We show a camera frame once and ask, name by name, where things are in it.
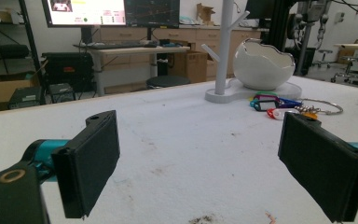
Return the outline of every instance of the white ceramic bowl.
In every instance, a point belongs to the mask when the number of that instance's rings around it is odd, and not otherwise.
[[[272,91],[293,75],[295,60],[291,54],[261,45],[260,41],[247,39],[240,43],[233,59],[234,75],[244,87]]]

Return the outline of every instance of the wall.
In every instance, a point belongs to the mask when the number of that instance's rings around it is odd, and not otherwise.
[[[346,0],[348,3],[358,4],[358,0]],[[79,28],[48,28],[41,4],[41,0],[25,0],[28,8],[28,14],[32,29],[34,31],[34,42],[38,54],[43,52],[60,52],[60,51],[77,51],[74,44],[77,44],[80,39]],[[196,4],[202,3],[207,7],[213,7],[215,14],[212,15],[212,20],[216,23],[221,21],[221,8],[224,0],[181,0],[181,15],[188,16],[191,19],[196,19]],[[245,9],[246,0],[236,0],[241,11]],[[15,8],[20,10],[18,1],[1,0],[0,8]],[[296,6],[291,9],[292,12],[296,12]],[[345,13],[344,22],[334,24],[334,17],[337,12]],[[236,20],[241,14],[237,13],[237,9],[233,7],[233,20]],[[327,23],[327,31],[324,34],[324,42],[322,48],[332,49],[333,54],[328,55],[326,60],[334,61],[337,57],[338,48],[333,45],[336,43],[353,43],[358,39],[358,14],[345,5],[338,3],[332,3],[329,11],[330,20]],[[309,47],[314,47],[317,43],[316,36],[319,29],[319,24],[313,26],[310,35]],[[24,37],[25,31],[16,31],[11,33],[16,40],[20,40],[21,43],[26,43],[26,37]],[[315,54],[315,60],[320,59],[322,56],[318,53]]]

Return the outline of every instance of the cabinet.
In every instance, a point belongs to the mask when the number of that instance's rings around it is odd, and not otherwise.
[[[231,40],[229,46],[227,77],[233,76],[232,59],[237,46],[247,38],[260,38],[260,31],[238,29],[231,32]],[[130,27],[101,27],[100,31],[94,36],[94,41],[112,42],[126,40],[141,40],[146,37],[146,28],[130,28]],[[197,28],[180,28],[180,29],[155,29],[153,31],[154,39],[174,39],[184,40],[191,44],[192,49],[205,52],[201,47],[207,44],[217,54],[219,53],[220,30],[218,27],[197,27]],[[217,73],[217,62],[208,61],[207,63],[207,81],[215,80]]]
[[[20,6],[20,10],[21,10],[21,15],[23,18],[23,23],[21,24],[13,24],[12,22],[8,22],[8,21],[3,21],[0,22],[0,28],[1,27],[8,27],[10,26],[7,30],[9,30],[10,32],[18,32],[19,30],[25,30],[26,36],[27,36],[27,40],[28,40],[28,46],[29,46],[29,50],[30,50],[30,59],[32,60],[33,66],[34,66],[34,70],[38,71],[38,77],[39,80],[41,79],[41,72],[40,70],[40,63],[38,60],[38,56],[37,56],[37,51],[36,51],[36,46],[34,43],[34,35],[32,32],[32,28],[31,28],[31,24],[28,18],[28,11],[27,11],[27,7],[25,5],[24,0],[19,0],[19,6]],[[10,37],[10,32],[8,31],[1,31],[0,29],[0,46],[3,44],[1,38],[4,37],[5,39],[9,40],[10,44],[20,44],[18,41],[14,40],[12,37]],[[2,62],[1,65],[3,65],[5,67],[6,73],[10,74],[10,66],[7,64],[7,60],[6,58],[0,58],[0,62]]]

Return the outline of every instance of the monitor screen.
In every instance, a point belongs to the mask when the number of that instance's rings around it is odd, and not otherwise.
[[[42,0],[48,27],[122,25],[124,0]]]
[[[179,28],[180,0],[125,0],[127,26]]]
[[[250,14],[246,19],[271,19],[274,6],[275,0],[248,0],[245,10]]]

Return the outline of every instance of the cable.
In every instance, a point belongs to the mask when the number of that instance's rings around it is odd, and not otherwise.
[[[354,8],[351,4],[348,4],[347,2],[345,2],[345,0],[341,0],[342,3],[340,3],[340,2],[338,2],[338,1],[336,1],[336,0],[332,0],[332,1],[335,2],[335,3],[347,5],[348,7],[350,7],[351,9],[353,9],[354,11],[358,12],[358,10],[357,10],[356,8]]]
[[[343,5],[358,7],[358,4],[342,3],[342,2],[338,2],[338,1],[336,1],[336,0],[331,0],[331,1],[332,1],[332,2],[335,2],[335,3],[343,4]]]
[[[241,13],[241,9],[240,7],[238,6],[238,4],[236,2],[234,2],[234,5],[237,7],[237,13]]]

